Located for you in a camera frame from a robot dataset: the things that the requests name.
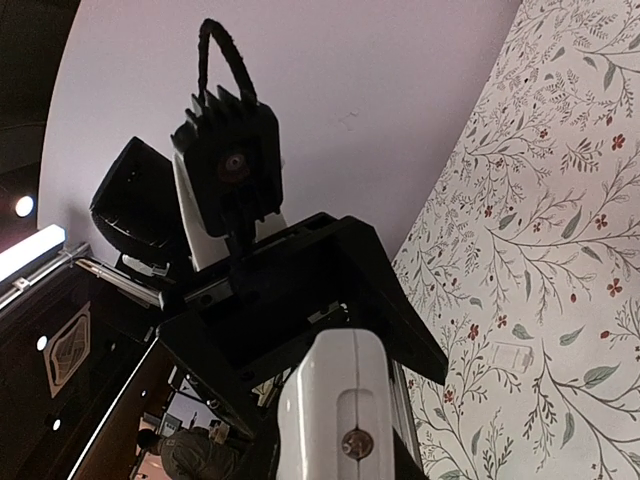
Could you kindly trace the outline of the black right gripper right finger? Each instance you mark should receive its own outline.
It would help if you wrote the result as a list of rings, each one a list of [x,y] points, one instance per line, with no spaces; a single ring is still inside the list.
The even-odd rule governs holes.
[[[402,438],[393,430],[394,473],[396,480],[425,480],[425,474],[415,462]]]

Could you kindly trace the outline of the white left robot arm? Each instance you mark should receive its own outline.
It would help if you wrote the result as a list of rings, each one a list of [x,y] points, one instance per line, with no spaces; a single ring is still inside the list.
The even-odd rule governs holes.
[[[170,263],[187,256],[170,161],[131,139],[96,191],[91,217],[120,253]],[[409,302],[375,229],[351,216],[311,216],[159,293],[156,335],[220,419],[254,436],[252,390],[299,364],[332,328],[375,333],[388,355],[436,383],[448,360]]]

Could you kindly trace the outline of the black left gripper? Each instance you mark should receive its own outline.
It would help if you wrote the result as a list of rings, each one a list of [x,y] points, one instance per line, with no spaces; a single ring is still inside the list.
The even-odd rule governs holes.
[[[365,328],[392,360],[442,385],[448,359],[418,315],[375,229],[317,214],[227,265],[223,299],[185,308],[157,329],[221,419],[250,440],[250,390],[297,364],[322,330]]]

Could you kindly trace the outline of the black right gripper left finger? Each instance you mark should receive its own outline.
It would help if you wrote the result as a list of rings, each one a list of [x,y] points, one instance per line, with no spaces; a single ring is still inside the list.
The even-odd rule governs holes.
[[[244,478],[250,480],[275,479],[279,455],[278,405],[273,402],[267,409],[264,422],[247,452]]]

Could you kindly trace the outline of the clear battery compartment cover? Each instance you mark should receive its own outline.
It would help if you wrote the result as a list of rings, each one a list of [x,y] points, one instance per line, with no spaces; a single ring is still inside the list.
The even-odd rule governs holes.
[[[489,347],[488,363],[512,373],[524,374],[534,363],[533,349],[526,345],[495,342]]]

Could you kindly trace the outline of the white AC remote control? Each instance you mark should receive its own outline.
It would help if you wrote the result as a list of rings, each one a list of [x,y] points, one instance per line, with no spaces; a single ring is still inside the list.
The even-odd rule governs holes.
[[[320,332],[278,402],[278,479],[393,479],[386,352],[364,329]]]

